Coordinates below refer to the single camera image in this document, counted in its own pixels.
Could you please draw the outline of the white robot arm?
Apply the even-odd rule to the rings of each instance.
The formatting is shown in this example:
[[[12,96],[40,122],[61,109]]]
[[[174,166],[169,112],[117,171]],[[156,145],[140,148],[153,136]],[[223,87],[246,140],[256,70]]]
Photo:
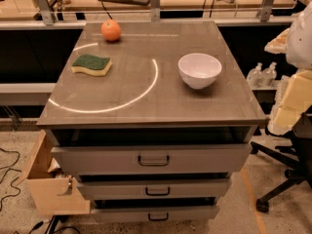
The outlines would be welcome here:
[[[293,21],[286,38],[286,60],[297,72],[280,83],[268,130],[283,135],[312,105],[312,2]]]

